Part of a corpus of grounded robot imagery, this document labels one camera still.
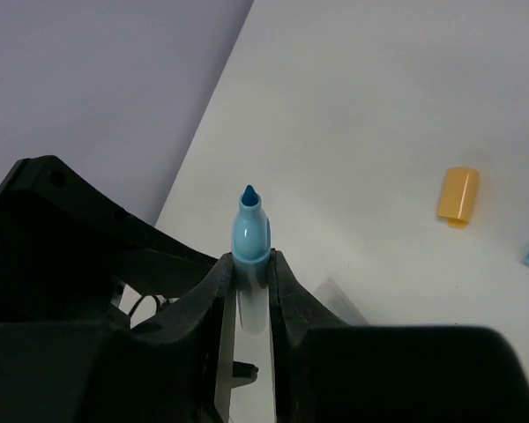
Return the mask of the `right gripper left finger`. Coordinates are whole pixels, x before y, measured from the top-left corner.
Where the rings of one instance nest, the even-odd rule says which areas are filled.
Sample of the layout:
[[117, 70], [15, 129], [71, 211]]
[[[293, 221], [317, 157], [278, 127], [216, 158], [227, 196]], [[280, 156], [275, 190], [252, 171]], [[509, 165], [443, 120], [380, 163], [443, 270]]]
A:
[[142, 422], [227, 422], [235, 347], [233, 260], [223, 255], [204, 279], [133, 329], [148, 346], [139, 400]]

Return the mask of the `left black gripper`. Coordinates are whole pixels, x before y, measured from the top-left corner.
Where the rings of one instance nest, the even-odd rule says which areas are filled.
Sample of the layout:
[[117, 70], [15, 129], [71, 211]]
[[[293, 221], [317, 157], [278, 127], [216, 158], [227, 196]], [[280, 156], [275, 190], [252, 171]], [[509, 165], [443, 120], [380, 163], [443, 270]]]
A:
[[17, 161], [0, 184], [0, 323], [126, 324], [125, 287], [178, 298], [214, 264], [55, 156]]

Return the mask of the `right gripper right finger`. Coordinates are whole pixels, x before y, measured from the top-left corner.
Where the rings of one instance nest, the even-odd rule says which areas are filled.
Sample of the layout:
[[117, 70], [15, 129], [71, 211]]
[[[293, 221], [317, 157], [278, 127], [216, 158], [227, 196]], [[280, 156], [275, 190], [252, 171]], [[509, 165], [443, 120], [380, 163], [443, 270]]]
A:
[[350, 366], [337, 355], [344, 335], [369, 323], [335, 284], [324, 305], [300, 284], [284, 254], [267, 264], [274, 414], [277, 422], [317, 422], [331, 413]]

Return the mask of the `light blue marker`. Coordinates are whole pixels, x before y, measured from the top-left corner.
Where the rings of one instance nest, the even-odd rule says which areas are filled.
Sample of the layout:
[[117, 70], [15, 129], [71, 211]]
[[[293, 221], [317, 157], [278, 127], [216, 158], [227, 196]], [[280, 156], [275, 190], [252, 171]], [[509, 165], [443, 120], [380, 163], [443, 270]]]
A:
[[231, 234], [235, 289], [242, 329], [251, 334], [265, 327], [267, 266], [272, 252], [271, 224], [261, 196], [248, 185], [239, 198]]

